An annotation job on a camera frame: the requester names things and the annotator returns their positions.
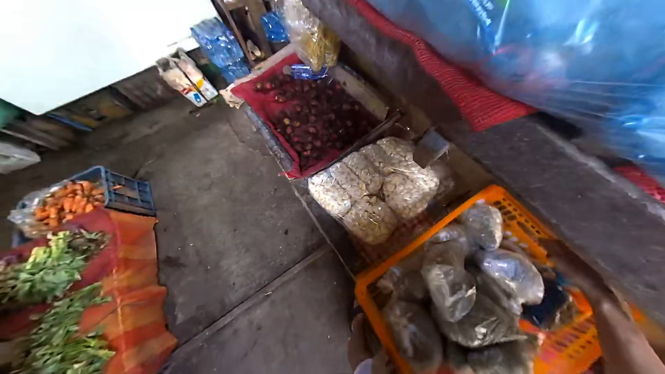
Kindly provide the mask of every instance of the concrete floor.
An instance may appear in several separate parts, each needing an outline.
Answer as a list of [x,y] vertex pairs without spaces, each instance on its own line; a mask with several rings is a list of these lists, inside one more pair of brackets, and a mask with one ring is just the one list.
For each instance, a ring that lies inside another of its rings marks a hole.
[[[102,126],[81,147],[0,176],[5,214],[26,193],[85,168],[150,181],[165,313],[181,344],[324,246],[244,112],[174,100]],[[8,244],[11,224],[0,224]],[[327,253],[210,335],[178,373],[344,373],[352,282]]]

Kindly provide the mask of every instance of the white wall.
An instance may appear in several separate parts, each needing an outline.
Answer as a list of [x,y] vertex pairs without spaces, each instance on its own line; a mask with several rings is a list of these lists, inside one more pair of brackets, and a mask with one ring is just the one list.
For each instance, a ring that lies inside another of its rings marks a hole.
[[210,0],[3,0],[0,98],[35,114],[138,73],[217,13]]

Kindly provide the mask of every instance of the bunch of herbs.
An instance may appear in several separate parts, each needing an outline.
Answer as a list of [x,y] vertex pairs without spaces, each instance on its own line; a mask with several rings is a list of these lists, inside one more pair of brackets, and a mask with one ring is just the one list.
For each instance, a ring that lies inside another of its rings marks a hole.
[[26,262],[0,264],[0,303],[11,308],[62,297],[80,279],[86,260],[107,242],[104,233],[49,234],[49,245],[34,248]]
[[28,356],[16,374],[96,374],[115,352],[107,348],[100,331],[78,332],[83,311],[108,301],[100,297],[100,283],[71,293],[53,303],[29,337]]

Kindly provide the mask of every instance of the blue plastic sheet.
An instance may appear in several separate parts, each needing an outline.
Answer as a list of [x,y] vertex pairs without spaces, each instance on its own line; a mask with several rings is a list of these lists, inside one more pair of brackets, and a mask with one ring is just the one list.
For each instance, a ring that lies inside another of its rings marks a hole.
[[368,1],[497,92],[665,179],[665,2]]
[[265,36],[273,43],[285,43],[289,41],[289,36],[282,20],[277,12],[268,12],[261,16],[261,24],[265,30]]
[[201,50],[221,70],[224,79],[232,83],[249,74],[235,35],[218,18],[201,21],[190,28]]

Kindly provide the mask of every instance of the clear plastic bag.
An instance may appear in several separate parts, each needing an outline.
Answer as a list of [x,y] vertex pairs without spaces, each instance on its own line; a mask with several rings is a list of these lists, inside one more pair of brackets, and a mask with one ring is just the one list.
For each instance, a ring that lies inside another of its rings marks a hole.
[[383,309],[400,355],[417,374],[437,372],[443,363],[443,343],[427,310],[415,303],[392,300]]
[[403,174],[393,173],[385,177],[383,193],[389,207],[405,220],[409,220],[427,208],[436,195],[438,178],[424,180]]
[[479,201],[460,214],[468,238],[487,251],[496,250],[503,237],[503,218],[493,206]]
[[328,168],[328,170],[337,183],[352,198],[361,198],[369,195],[370,192],[367,190],[365,183],[344,162],[337,162]]
[[[388,137],[379,140],[376,145],[383,150],[383,153],[378,152],[376,157],[378,163],[381,163],[385,154],[385,163],[382,166],[384,173],[392,172],[383,181],[386,203],[404,219],[417,216],[436,195],[439,178],[431,168],[423,169],[414,162],[415,146],[411,142]],[[367,153],[374,149],[367,148]]]
[[376,196],[354,199],[342,222],[351,234],[367,244],[385,242],[398,225],[395,214]]
[[369,144],[362,147],[359,152],[374,165],[374,168],[383,176],[390,175],[389,158],[386,152],[378,144]]
[[391,266],[378,280],[377,286],[393,299],[424,303],[429,298],[425,279],[420,273],[422,254],[414,254],[402,260],[398,265]]
[[495,91],[665,178],[665,3],[369,0]]
[[281,9],[289,40],[298,47],[300,60],[314,71],[337,64],[340,41],[332,30],[314,17],[301,0],[283,0]]
[[7,142],[0,142],[0,174],[26,168],[41,160],[37,153]]
[[448,224],[441,230],[437,231],[428,242],[430,243],[443,243],[453,239],[466,239],[466,231],[464,226],[460,224]]
[[235,35],[217,17],[204,19],[190,28],[201,50],[221,69],[224,79],[232,83],[249,74],[245,57]]
[[475,279],[464,270],[466,245],[462,240],[428,244],[423,259],[422,277],[438,318],[455,322],[464,317],[475,301]]
[[432,305],[432,316],[446,337],[469,348],[524,338],[517,326],[519,317],[480,292],[476,293],[469,313],[456,322],[443,319],[435,305]]
[[41,206],[47,196],[61,189],[64,185],[65,181],[27,194],[17,204],[17,208],[9,212],[7,219],[12,221],[23,232],[23,235],[30,239],[46,235],[51,229],[35,219],[35,208]]
[[351,209],[351,197],[337,183],[330,171],[323,170],[307,182],[309,194],[331,216],[344,216]]
[[475,255],[480,270],[495,279],[519,303],[531,305],[543,301],[543,277],[529,259],[506,250],[480,251]]
[[343,162],[365,183],[370,194],[375,195],[379,192],[383,185],[383,176],[378,173],[371,161],[361,153],[353,152],[345,157]]

